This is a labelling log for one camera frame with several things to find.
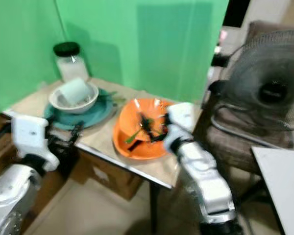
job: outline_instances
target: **teal plate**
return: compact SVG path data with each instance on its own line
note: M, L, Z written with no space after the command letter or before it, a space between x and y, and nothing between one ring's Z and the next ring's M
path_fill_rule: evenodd
M111 112L113 101L111 95L103 89L99 90L99 96L93 107L82 114L68 114L55 109L51 104L45 108L45 118L55 114L53 126L61 130L72 130L74 125L84 121L84 128L91 127L103 121Z

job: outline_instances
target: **green backdrop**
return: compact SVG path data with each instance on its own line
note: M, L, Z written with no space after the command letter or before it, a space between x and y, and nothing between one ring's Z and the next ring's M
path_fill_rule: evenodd
M52 46L80 43L92 76L202 97L228 0L0 0L0 111L60 79Z

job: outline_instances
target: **table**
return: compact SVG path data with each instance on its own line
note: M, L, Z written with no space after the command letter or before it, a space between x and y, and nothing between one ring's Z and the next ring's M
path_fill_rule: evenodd
M294 235L294 151L252 147L278 222Z
M108 92L117 91L118 95L125 98L126 101L133 98L160 98L145 91L137 91L101 79L92 78L89 82L96 84L98 87ZM49 94L60 85L62 85L61 81L48 85L13 104L11 109L6 110L3 113L8 116L14 116L16 113L20 113L42 117L44 109L48 104ZM102 158L111 164L133 172L149 181L151 229L152 232L155 233L157 228L157 195L159 189L160 187L171 189L175 186L179 174L179 165L176 157L171 154L155 160L138 161L120 156L114 150L111 138L112 128L123 105L124 104L119 105L116 113L103 123L84 130L82 137L79 138L76 146L77 148L94 155L94 157L97 156ZM200 114L200 109L196 106L194 106L194 108L195 118L197 119ZM66 134L66 132L60 130L58 130L57 133L59 135Z

